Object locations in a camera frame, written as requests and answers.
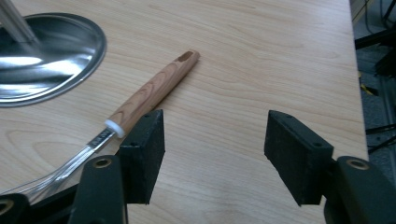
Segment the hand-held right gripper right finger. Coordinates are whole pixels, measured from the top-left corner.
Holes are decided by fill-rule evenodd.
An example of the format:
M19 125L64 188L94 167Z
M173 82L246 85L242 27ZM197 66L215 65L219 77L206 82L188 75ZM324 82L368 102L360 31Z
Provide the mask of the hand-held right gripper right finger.
M263 151L298 205L320 204L331 144L294 116L270 110Z

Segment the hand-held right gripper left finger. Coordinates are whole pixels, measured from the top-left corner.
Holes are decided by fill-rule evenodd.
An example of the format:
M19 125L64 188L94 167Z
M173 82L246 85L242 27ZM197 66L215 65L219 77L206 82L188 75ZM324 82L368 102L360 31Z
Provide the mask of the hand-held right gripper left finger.
M165 153L163 111L148 112L120 144L125 201L149 204Z

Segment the wooden-handled wire whisk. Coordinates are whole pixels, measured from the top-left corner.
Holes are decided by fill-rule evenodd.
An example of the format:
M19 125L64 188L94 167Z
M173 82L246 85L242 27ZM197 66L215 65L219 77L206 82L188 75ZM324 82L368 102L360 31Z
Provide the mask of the wooden-handled wire whisk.
M95 153L117 136L132 130L138 120L153 110L197 64L200 53L190 49L174 59L126 100L106 121L106 127L81 151L61 167L38 179L4 190L0 195L21 193L31 203L39 202L59 192L68 179Z

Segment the steel utensil stand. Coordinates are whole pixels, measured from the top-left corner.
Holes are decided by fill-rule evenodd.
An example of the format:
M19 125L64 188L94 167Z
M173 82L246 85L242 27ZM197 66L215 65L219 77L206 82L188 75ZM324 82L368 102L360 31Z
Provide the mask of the steel utensil stand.
M11 0L0 0L0 107L70 91L105 55L105 33L93 21L68 13L23 17Z

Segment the yellow-black tape strip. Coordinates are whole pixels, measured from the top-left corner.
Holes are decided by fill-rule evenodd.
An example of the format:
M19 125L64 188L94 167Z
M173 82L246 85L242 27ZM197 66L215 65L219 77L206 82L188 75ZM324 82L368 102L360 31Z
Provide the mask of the yellow-black tape strip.
M373 95L373 96L377 96L378 95L378 90L377 89L368 87L368 86L366 86L366 85L364 85L362 83L360 84L360 87L361 87L361 90L366 92L367 94L370 94L370 95Z

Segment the black stand frame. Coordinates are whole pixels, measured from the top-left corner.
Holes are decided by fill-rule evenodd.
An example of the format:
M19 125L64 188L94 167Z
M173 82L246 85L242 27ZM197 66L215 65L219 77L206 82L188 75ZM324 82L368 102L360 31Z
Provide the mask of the black stand frame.
M363 49L379 43L396 40L396 29L388 29L355 40L355 49Z

